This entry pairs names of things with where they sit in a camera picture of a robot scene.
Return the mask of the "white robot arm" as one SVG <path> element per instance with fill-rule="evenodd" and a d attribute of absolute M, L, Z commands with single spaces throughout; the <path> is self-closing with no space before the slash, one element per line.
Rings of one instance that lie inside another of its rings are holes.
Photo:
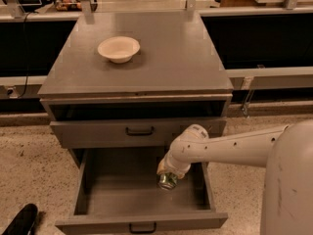
<path fill-rule="evenodd" d="M 194 163 L 266 169 L 261 235 L 313 235 L 313 120 L 211 138 L 192 124 L 160 161 L 159 186 L 169 190 Z"/>

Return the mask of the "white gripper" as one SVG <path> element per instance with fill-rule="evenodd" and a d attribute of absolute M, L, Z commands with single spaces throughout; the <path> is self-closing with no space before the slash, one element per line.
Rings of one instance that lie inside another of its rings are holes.
<path fill-rule="evenodd" d="M 177 176 L 179 180 L 186 177 L 191 165 L 183 163 L 175 159 L 170 153 L 167 153 L 157 166 L 157 175 L 171 172 Z"/>

